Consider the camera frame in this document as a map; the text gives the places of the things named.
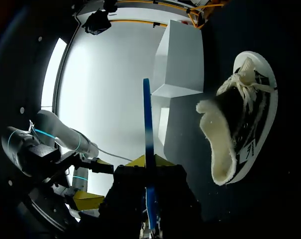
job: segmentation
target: white block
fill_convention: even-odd
[[[173,98],[202,93],[203,73],[201,31],[171,20],[156,52],[152,95]]]

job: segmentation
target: white backdrop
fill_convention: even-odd
[[[142,80],[152,78],[164,30],[150,24],[117,22],[94,36],[81,28],[62,78],[58,112],[61,121],[105,151],[130,159],[143,155]],[[154,99],[154,119],[159,120],[162,103],[166,106],[169,100]],[[154,127],[158,126],[159,122],[154,122]],[[155,151],[163,156],[157,137],[155,144]],[[127,163],[102,152],[100,158],[115,167]],[[112,175],[89,172],[88,192],[106,195],[112,183]]]

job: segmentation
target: white shoelace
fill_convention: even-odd
[[[251,72],[247,71],[234,73],[230,76],[218,89],[216,95],[224,93],[231,87],[236,87],[239,90],[244,107],[249,106],[249,113],[253,111],[253,103],[256,101],[256,92],[258,90],[269,93],[274,91],[271,86],[256,83],[255,73],[251,74]]]

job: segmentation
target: shoe tongue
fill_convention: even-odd
[[[238,75],[240,75],[240,81],[244,85],[250,85],[251,83],[255,83],[255,65],[251,58],[247,57],[238,71]]]

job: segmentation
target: shoe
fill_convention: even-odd
[[[198,103],[217,185],[238,182],[249,172],[272,127],[277,105],[274,73],[260,54],[251,51],[235,58],[233,75],[213,99]]]

